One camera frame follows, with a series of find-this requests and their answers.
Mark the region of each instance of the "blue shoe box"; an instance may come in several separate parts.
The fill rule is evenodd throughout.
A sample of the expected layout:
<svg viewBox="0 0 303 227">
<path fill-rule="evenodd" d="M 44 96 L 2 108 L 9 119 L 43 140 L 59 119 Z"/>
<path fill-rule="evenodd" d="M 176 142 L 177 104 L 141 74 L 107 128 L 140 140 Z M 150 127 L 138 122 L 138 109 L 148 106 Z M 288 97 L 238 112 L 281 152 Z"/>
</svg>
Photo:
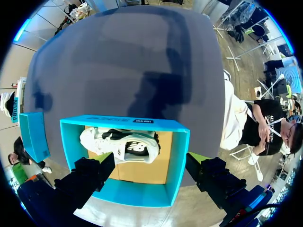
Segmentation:
<svg viewBox="0 0 303 227">
<path fill-rule="evenodd" d="M 43 112 L 21 113 L 19 124 L 22 142 L 25 151 L 35 162 L 41 162 L 50 157 L 45 128 Z"/>
<path fill-rule="evenodd" d="M 173 132 L 165 184 L 133 183 L 108 178 L 100 192 L 92 196 L 109 202 L 138 207 L 170 207 L 174 204 L 185 169 L 190 130 L 173 120 L 82 115 L 60 120 L 63 148 L 69 169 L 88 150 L 80 144 L 85 126 Z"/>
</svg>

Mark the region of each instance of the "gray table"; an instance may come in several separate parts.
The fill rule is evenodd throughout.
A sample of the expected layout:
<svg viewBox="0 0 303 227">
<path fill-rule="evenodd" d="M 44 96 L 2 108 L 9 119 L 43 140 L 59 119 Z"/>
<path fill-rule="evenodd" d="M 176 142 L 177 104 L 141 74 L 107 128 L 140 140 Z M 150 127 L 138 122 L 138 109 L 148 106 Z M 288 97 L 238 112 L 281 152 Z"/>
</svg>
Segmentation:
<svg viewBox="0 0 303 227">
<path fill-rule="evenodd" d="M 51 159 L 67 166 L 59 120 L 82 114 L 174 119 L 189 151 L 217 155 L 224 112 L 221 52 L 209 19 L 133 6 L 79 21 L 34 55 L 25 112 L 43 111 Z M 187 171 L 182 186 L 194 184 Z"/>
</svg>

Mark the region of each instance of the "white sneaker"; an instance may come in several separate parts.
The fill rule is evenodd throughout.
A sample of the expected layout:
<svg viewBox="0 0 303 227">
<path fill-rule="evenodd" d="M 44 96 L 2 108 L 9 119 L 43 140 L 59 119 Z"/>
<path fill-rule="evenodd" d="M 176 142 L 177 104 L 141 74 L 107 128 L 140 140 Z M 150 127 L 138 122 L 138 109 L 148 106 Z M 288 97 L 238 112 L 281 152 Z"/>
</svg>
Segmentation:
<svg viewBox="0 0 303 227">
<path fill-rule="evenodd" d="M 43 171 L 43 172 L 47 172 L 47 173 L 49 173 L 49 174 L 52 173 L 51 167 L 48 167 L 48 166 L 45 166 L 45 167 L 42 169 L 42 171 Z"/>
<path fill-rule="evenodd" d="M 249 157 L 248 159 L 248 164 L 250 165 L 255 165 L 255 163 L 257 162 L 257 160 L 259 159 L 260 156 L 255 155 L 254 153 L 252 153 L 252 155 Z"/>
<path fill-rule="evenodd" d="M 154 131 L 120 130 L 95 127 L 84 130 L 81 144 L 98 155 L 113 152 L 115 163 L 152 163 L 159 154 Z"/>
<path fill-rule="evenodd" d="M 232 80 L 231 74 L 227 70 L 223 70 L 223 73 L 224 73 L 224 80 L 227 80 L 230 82 Z"/>
</svg>

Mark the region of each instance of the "lanyard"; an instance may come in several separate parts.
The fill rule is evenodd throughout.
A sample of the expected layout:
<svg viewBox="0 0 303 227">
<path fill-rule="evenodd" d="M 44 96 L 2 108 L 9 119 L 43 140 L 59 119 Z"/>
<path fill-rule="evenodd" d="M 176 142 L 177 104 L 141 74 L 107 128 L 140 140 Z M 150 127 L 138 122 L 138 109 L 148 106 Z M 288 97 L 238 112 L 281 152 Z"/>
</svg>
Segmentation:
<svg viewBox="0 0 303 227">
<path fill-rule="evenodd" d="M 275 123 L 278 123 L 278 122 L 280 122 L 280 121 L 282 121 L 282 120 L 283 120 L 283 117 L 280 118 L 280 119 L 278 119 L 278 120 L 275 120 L 274 122 L 269 123 L 269 124 L 267 124 L 267 125 L 270 126 L 270 125 L 273 125 L 273 124 L 275 124 Z M 276 132 L 276 131 L 275 131 L 274 129 L 272 129 L 271 127 L 269 128 L 269 130 L 271 130 L 271 131 L 272 131 L 274 134 L 276 134 L 277 136 L 281 137 L 280 133 Z"/>
<path fill-rule="evenodd" d="M 251 111 L 249 108 L 247 109 L 247 114 L 248 114 L 249 117 L 251 117 L 251 118 L 253 119 L 254 122 L 257 122 L 256 119 L 255 119 L 255 117 L 254 117 L 254 115 L 252 114 L 252 111 Z M 268 120 L 266 119 L 267 125 L 268 125 L 268 126 L 273 125 L 273 124 L 275 124 L 275 123 L 278 123 L 278 122 L 280 122 L 280 121 L 282 121 L 282 120 L 283 120 L 283 117 L 280 118 L 280 119 L 278 119 L 278 120 L 275 120 L 275 121 L 272 122 L 272 123 L 268 123 Z M 271 127 L 270 127 L 269 129 L 270 129 L 274 134 L 276 134 L 277 136 L 281 137 L 281 134 L 280 134 L 280 133 L 276 132 L 276 131 L 275 131 L 274 129 L 272 129 Z"/>
</svg>

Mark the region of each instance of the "glasses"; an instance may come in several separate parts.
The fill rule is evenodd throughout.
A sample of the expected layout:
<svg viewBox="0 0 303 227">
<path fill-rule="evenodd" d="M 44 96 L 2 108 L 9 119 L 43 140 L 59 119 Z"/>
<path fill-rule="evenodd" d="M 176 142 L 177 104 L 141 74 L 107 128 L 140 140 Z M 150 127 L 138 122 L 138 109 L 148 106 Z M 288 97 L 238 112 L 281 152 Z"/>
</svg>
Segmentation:
<svg viewBox="0 0 303 227">
<path fill-rule="evenodd" d="M 289 146 L 289 138 L 292 136 L 292 127 L 289 128 L 289 132 L 288 132 L 287 139 L 286 139 L 286 140 L 287 140 L 287 144 L 286 144 L 286 145 L 287 145 L 289 148 L 290 148 L 290 146 Z"/>
</svg>

